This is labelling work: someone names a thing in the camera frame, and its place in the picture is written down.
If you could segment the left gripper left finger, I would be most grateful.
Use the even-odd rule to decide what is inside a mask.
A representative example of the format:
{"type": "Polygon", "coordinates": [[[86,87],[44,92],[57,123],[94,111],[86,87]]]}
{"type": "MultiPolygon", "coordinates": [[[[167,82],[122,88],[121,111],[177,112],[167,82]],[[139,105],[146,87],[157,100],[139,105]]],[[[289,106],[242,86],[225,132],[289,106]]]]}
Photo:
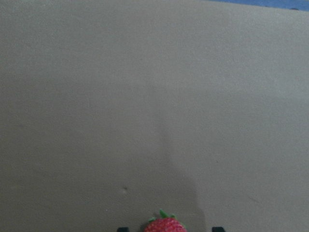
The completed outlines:
{"type": "Polygon", "coordinates": [[[119,227],[117,232],[128,232],[128,227],[119,227]]]}

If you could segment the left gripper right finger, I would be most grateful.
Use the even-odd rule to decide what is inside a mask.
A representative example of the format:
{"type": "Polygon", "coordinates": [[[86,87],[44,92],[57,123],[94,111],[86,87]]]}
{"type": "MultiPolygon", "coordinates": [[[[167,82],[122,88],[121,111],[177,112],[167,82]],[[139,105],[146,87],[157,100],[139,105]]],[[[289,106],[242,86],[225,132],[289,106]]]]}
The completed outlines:
{"type": "Polygon", "coordinates": [[[225,229],[223,227],[212,227],[212,232],[225,232],[225,229]]]}

